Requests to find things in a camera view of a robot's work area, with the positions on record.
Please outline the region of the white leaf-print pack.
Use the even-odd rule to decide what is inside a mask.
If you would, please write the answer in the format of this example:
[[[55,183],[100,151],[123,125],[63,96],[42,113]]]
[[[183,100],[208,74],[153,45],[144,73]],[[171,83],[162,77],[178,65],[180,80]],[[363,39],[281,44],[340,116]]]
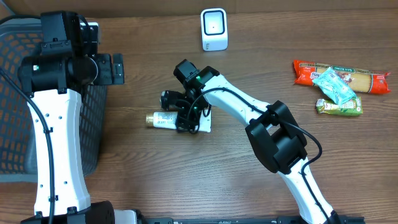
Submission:
[[[151,128],[174,129],[176,131],[185,132],[192,129],[189,125],[178,122],[177,111],[156,111],[146,115],[146,126]],[[199,125],[195,126],[199,132],[211,132],[211,114],[205,116],[200,115]]]

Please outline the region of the teal wet wipes pack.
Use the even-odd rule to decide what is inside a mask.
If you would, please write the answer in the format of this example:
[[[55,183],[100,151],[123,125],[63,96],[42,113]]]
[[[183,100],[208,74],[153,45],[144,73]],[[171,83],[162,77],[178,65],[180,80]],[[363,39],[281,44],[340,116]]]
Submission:
[[[318,78],[313,79],[313,84],[318,86],[338,106],[356,98],[355,92],[331,67],[327,68]]]

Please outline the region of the green snack packet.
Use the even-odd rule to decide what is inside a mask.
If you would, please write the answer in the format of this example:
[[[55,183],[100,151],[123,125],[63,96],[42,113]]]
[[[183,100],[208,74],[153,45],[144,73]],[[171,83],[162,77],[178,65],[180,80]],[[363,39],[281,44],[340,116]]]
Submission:
[[[318,99],[316,103],[318,113],[326,113],[338,116],[359,116],[363,114],[360,97],[352,98],[341,106],[331,100]]]

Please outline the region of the orange spaghetti packet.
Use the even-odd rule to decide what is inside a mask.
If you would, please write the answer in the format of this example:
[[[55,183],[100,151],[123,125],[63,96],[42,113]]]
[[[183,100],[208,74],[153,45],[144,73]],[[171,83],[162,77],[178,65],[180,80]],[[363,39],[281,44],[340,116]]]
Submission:
[[[390,93],[386,77],[389,72],[377,72],[353,67],[342,67],[313,61],[294,60],[295,84],[313,86],[328,68],[332,68],[338,76],[355,92],[383,95]]]

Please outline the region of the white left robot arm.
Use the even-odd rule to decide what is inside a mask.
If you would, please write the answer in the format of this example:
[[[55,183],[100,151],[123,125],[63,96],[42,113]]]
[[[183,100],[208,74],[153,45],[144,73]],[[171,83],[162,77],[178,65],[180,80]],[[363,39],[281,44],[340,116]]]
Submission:
[[[80,147],[81,91],[122,85],[121,54],[99,54],[94,24],[69,11],[40,16],[41,54],[23,59],[18,77],[34,121],[38,187],[27,223],[116,223],[134,216],[109,201],[92,203]]]

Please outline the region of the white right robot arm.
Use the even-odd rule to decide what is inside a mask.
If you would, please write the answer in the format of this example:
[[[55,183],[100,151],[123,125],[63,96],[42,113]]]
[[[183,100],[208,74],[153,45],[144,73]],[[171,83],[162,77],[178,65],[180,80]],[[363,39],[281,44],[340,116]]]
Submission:
[[[207,66],[199,70],[188,60],[175,67],[174,76],[193,99],[187,119],[194,119],[198,110],[210,105],[236,118],[244,126],[259,162],[284,180],[302,220],[306,223],[340,222],[310,170],[314,160],[307,156],[307,139],[315,144],[319,142],[298,126],[283,102],[269,104],[257,100],[236,88],[214,68]]]

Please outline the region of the white barcode scanner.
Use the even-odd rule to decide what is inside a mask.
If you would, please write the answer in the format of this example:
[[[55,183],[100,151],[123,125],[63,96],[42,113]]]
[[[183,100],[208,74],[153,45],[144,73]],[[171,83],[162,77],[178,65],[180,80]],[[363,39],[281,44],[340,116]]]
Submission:
[[[205,52],[228,48],[228,23],[222,8],[204,9],[200,14],[202,47]]]

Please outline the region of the grey plastic shopping basket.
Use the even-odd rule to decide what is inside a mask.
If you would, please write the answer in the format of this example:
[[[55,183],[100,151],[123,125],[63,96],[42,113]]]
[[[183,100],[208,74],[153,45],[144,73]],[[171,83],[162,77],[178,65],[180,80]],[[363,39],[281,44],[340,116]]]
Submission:
[[[1,25],[1,69],[18,84],[24,57],[40,53],[43,34],[38,19],[12,19]],[[88,86],[82,94],[80,146],[83,174],[97,167],[103,132],[105,86]],[[37,182],[35,132],[23,97],[1,80],[1,182]]]

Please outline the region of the black front rail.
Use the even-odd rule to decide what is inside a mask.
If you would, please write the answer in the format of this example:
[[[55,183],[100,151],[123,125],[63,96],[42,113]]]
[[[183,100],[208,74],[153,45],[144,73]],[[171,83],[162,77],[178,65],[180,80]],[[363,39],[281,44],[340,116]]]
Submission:
[[[215,218],[215,219],[173,219],[170,217],[146,218],[139,210],[131,210],[136,214],[136,223],[145,224],[305,224],[300,216],[279,216],[277,218]]]

